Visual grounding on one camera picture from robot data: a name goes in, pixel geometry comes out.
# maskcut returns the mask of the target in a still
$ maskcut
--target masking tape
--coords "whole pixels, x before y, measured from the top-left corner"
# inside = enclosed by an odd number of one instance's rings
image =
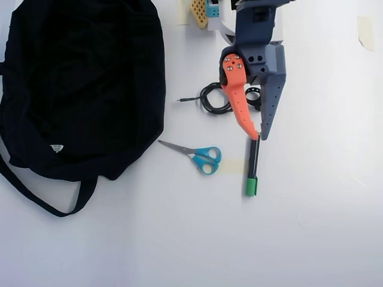
[[[223,158],[220,162],[220,167],[217,170],[217,173],[244,175],[247,173],[247,168],[248,160],[232,160]]]
[[[187,24],[191,0],[177,0],[177,25]]]
[[[358,35],[360,44],[367,50],[375,52],[375,39],[371,17],[358,17]]]

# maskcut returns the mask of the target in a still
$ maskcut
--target scissors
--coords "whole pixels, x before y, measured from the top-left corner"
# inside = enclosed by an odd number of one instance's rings
[[[218,164],[221,162],[222,153],[219,148],[212,146],[210,148],[186,148],[184,146],[174,145],[169,142],[159,141],[161,144],[172,148],[191,158],[198,169],[204,175],[212,175],[218,170]]]

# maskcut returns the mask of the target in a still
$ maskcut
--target black fabric bag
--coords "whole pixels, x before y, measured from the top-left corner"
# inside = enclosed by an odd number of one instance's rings
[[[165,55],[150,0],[24,0],[13,12],[5,61],[0,134],[10,164],[50,179],[80,181],[81,210],[98,176],[117,179],[163,130]]]

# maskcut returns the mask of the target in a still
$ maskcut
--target bag handle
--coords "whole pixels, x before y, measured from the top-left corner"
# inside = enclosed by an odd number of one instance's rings
[[[78,194],[78,199],[76,206],[73,211],[65,213],[61,212],[54,207],[50,206],[44,200],[35,196],[25,185],[18,179],[18,177],[10,170],[10,168],[5,163],[4,159],[0,156],[0,173],[13,185],[21,194],[23,194],[27,199],[32,200],[38,206],[44,208],[47,212],[50,212],[57,217],[66,217],[68,215],[75,214],[79,212],[82,208],[85,207],[89,199],[92,197],[95,192],[98,179],[92,179],[88,181],[81,181],[80,192]]]

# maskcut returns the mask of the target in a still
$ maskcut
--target black marker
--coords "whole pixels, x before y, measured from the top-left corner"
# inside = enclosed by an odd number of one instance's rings
[[[257,141],[252,139],[250,144],[250,154],[249,154],[249,169],[247,173],[247,181],[246,181],[246,195],[247,196],[256,196],[257,195],[257,185],[258,185],[258,177],[257,177],[257,165],[258,165],[258,153],[259,153],[259,145],[261,143],[260,136]]]

